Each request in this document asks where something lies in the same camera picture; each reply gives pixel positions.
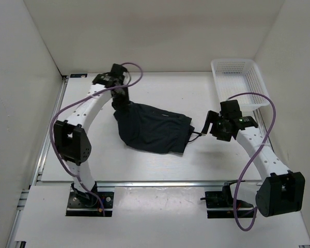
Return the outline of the dark navy shorts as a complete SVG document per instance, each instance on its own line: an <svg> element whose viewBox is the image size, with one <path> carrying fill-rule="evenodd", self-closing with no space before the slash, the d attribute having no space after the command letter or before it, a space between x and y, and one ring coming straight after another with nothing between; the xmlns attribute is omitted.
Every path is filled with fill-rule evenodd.
<svg viewBox="0 0 310 248"><path fill-rule="evenodd" d="M202 136L191 125L192 118L153 106L112 104L121 140L129 147L158 154L183 154L192 134Z"/></svg>

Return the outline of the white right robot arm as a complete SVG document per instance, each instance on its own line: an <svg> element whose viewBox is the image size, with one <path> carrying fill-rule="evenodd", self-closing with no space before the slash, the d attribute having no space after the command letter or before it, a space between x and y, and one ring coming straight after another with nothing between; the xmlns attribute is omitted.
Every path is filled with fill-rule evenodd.
<svg viewBox="0 0 310 248"><path fill-rule="evenodd" d="M257 207L265 217L301 210L304 176L301 172L290 170L270 147L265 146L253 117L242 116L241 112L222 116L209 111L202 131L209 131L222 141L235 139L253 159L262 180L260 188L240 183L238 191L233 188L224 191L222 202L225 205Z"/></svg>

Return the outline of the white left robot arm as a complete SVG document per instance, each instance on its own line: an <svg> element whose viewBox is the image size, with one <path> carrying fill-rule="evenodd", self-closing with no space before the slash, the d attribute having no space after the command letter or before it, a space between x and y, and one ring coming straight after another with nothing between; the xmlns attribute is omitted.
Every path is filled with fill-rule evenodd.
<svg viewBox="0 0 310 248"><path fill-rule="evenodd" d="M101 203L88 164L91 153L88 130L110 100L127 99L130 81L127 71L96 75L86 97L62 108L51 121L50 140L56 157L72 177L71 187L77 199L87 207Z"/></svg>

